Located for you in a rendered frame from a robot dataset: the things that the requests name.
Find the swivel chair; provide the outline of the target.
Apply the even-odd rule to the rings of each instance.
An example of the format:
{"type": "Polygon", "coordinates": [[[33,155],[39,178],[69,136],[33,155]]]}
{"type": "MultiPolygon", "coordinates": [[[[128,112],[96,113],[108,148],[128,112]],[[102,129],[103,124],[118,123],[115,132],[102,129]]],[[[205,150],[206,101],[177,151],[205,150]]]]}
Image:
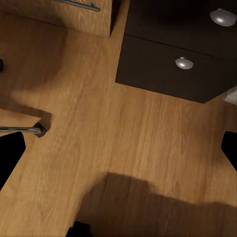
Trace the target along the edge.
{"type": "MultiPolygon", "coordinates": [[[[3,60],[0,59],[0,71],[3,70],[3,60]]],[[[33,127],[5,127],[0,126],[0,133],[15,133],[20,131],[21,133],[33,133],[37,137],[41,138],[47,132],[47,129],[40,123],[37,122],[33,127]]]]}

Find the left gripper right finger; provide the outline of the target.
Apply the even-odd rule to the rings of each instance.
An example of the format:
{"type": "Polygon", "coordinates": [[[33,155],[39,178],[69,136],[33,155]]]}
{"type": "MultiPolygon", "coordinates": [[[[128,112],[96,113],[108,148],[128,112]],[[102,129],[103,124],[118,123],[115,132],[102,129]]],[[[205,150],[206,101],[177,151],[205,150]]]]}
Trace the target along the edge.
{"type": "Polygon", "coordinates": [[[237,171],[237,133],[226,131],[221,148],[237,171]]]}

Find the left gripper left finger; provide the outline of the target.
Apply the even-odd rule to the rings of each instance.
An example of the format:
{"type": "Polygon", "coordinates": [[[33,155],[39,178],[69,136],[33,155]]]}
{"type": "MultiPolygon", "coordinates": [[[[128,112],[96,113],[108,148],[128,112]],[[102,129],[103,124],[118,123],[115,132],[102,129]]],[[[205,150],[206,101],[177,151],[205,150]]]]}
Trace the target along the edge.
{"type": "Polygon", "coordinates": [[[25,150],[25,140],[20,131],[0,137],[0,190],[25,150]]]}

